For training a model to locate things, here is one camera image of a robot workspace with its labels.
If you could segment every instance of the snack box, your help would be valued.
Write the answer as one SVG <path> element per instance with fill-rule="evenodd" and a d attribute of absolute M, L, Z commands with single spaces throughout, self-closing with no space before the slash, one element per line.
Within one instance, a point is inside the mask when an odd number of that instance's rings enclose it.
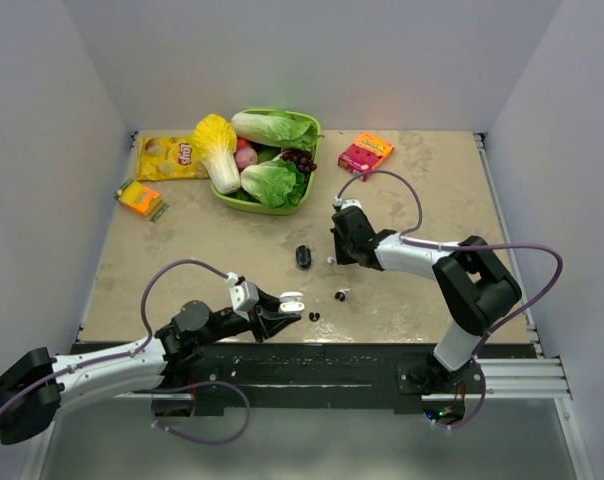
<path fill-rule="evenodd" d="M 368 170 L 376 170 L 391 156 L 394 145 L 386 140 L 364 132 L 338 158 L 338 165 L 347 172 L 357 175 Z M 360 180 L 366 182 L 370 175 L 363 175 Z"/>
<path fill-rule="evenodd" d="M 158 192 L 132 178 L 124 182 L 114 196 L 126 208 L 153 223 L 169 208 Z"/>

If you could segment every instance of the beige tabletop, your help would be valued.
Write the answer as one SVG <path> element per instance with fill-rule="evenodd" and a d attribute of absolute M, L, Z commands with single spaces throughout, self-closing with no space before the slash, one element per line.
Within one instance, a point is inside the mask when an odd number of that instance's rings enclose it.
<path fill-rule="evenodd" d="M 187 132 L 143 131 L 139 138 L 179 136 Z M 196 258 L 222 271 L 246 276 L 273 295 L 301 291 L 308 312 L 321 319 L 303 321 L 280 333 L 279 342 L 438 342 L 451 322 L 437 284 L 414 275 L 378 272 L 357 265 L 329 265 L 333 255 L 331 201 L 350 178 L 337 158 L 357 131 L 327 131 L 316 159 L 317 176 L 308 202 L 294 215 L 271 217 L 232 210 L 216 199 L 209 180 L 156 182 L 170 208 L 152 224 L 116 207 L 95 289 L 85 318 L 82 340 L 140 338 L 142 291 L 165 264 Z M 500 226 L 475 139 L 469 132 L 376 132 L 396 145 L 385 168 L 405 176 L 424 207 L 424 225 L 415 237 L 461 241 L 469 235 L 489 243 L 502 241 Z M 133 149 L 128 176 L 135 175 Z M 402 230 L 416 221 L 415 203 L 397 180 L 377 175 L 355 182 L 345 195 L 362 202 L 377 230 Z M 308 245 L 313 266 L 295 265 L 295 249 Z M 346 302 L 334 299 L 350 288 Z M 153 290 L 148 313 L 154 329 L 168 323 L 180 307 L 198 299 L 211 308 L 229 305 L 223 281 L 204 269 L 180 266 Z M 236 340 L 251 341 L 241 336 Z M 492 341 L 529 341 L 524 321 L 516 318 Z"/>

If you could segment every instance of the green basket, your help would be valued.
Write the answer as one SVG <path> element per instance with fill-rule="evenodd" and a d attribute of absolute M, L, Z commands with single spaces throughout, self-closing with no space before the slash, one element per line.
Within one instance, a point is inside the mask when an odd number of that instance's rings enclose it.
<path fill-rule="evenodd" d="M 273 112 L 275 110 L 276 109 L 274 109 L 274 108 L 249 108 L 247 110 L 244 110 L 243 112 L 244 113 L 265 114 L 265 113 Z M 298 112 L 288 112 L 287 111 L 286 113 L 289 113 L 295 117 L 303 118 L 305 120 L 312 120 L 313 122 L 315 122 L 315 126 L 318 129 L 318 135 L 321 135 L 322 130 L 320 128 L 320 122 L 318 122 L 315 118 L 311 117 L 310 115 L 305 115 L 303 113 L 298 113 Z M 315 147 L 313 147 L 313 149 L 311 150 L 313 152 L 313 158 L 315 160 L 315 163 L 317 163 L 317 160 L 318 160 L 319 149 L 320 149 L 320 139 L 318 138 L 318 141 L 315 144 Z M 220 200 L 222 200 L 224 203 L 226 203 L 226 205 L 228 207 L 235 208 L 236 210 L 242 210 L 243 212 L 249 212 L 249 213 L 259 213 L 261 215 L 291 215 L 291 214 L 297 212 L 298 209 L 300 207 L 302 207 L 302 205 L 304 205 L 307 198 L 309 198 L 309 195 L 311 194 L 311 187 L 313 186 L 313 179 L 315 178 L 315 173 L 316 172 L 312 172 L 311 175 L 309 175 L 309 183 L 307 184 L 306 191 L 304 192 L 304 196 L 300 199 L 300 203 L 298 203 L 295 207 L 291 207 L 291 208 L 284 208 L 284 207 L 269 208 L 266 205 L 263 205 L 261 203 L 246 202 L 244 200 L 238 200 L 237 198 L 227 197 L 226 195 L 221 194 L 220 192 L 218 192 L 215 189 L 213 182 L 211 182 L 211 189 L 213 190 L 213 193 L 215 194 L 216 197 L 218 197 Z"/>

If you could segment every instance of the potato chip bag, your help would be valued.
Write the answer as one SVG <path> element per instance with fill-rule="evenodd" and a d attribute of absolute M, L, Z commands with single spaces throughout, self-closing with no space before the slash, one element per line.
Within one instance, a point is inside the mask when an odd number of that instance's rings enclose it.
<path fill-rule="evenodd" d="M 139 145 L 137 180 L 209 178 L 188 137 L 142 138 Z"/>

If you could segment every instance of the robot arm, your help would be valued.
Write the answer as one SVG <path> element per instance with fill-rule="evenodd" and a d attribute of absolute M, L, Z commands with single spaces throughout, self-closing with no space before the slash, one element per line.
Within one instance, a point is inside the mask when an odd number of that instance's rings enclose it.
<path fill-rule="evenodd" d="M 332 229 L 338 264 L 358 263 L 376 270 L 394 270 L 438 282 L 453 324 L 411 381 L 431 393 L 458 375 L 491 325 L 506 315 L 522 291 L 491 251 L 444 252 L 439 246 L 486 245 L 476 236 L 463 242 L 431 243 L 435 248 L 407 245 L 393 230 L 375 232 L 357 200 L 336 199 Z M 470 275 L 479 274 L 478 279 Z"/>
<path fill-rule="evenodd" d="M 302 318 L 301 293 L 273 297 L 233 273 L 226 282 L 231 307 L 213 312 L 203 302 L 188 302 L 138 353 L 146 338 L 83 355 L 51 357 L 46 348 L 24 355 L 0 377 L 0 408 L 10 403 L 0 416 L 2 444 L 41 433 L 58 411 L 67 413 L 119 394 L 172 383 L 201 358 L 206 345 L 244 332 L 262 342 Z M 43 382 L 22 393 L 38 381 Z"/>

